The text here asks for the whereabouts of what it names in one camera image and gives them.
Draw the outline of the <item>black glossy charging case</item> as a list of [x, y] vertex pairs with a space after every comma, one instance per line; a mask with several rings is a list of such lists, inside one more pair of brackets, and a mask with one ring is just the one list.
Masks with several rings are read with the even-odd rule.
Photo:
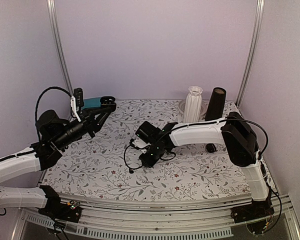
[[113, 105], [116, 103], [116, 98], [113, 96], [102, 96], [99, 102], [100, 105]]

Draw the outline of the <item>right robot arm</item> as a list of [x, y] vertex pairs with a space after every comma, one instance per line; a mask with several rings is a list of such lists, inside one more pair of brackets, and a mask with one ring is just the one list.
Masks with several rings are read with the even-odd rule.
[[273, 214], [274, 209], [271, 187], [261, 160], [264, 151], [259, 148], [251, 124], [235, 111], [227, 117], [209, 121], [170, 122], [163, 128], [145, 121], [135, 132], [136, 139], [130, 143], [135, 149], [141, 150], [139, 159], [147, 168], [153, 167], [164, 153], [176, 147], [205, 144], [207, 151], [213, 153], [216, 145], [224, 145], [230, 161], [242, 170], [251, 191], [251, 203], [235, 208], [234, 212], [238, 215], [242, 211], [249, 213], [252, 218], [259, 218], [264, 213]]

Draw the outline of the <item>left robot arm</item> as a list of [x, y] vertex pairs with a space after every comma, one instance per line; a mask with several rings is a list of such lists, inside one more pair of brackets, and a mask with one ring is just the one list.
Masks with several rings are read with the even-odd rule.
[[[86, 134], [94, 138], [116, 108], [116, 103], [102, 103], [99, 107], [83, 109], [73, 121], [59, 118], [52, 109], [45, 111], [35, 123], [41, 139], [18, 153], [0, 158], [0, 183], [53, 167], [70, 144]], [[8, 190], [0, 186], [0, 209], [24, 207], [38, 208], [40, 214], [48, 217], [64, 217], [75, 209], [61, 203], [49, 185]]]

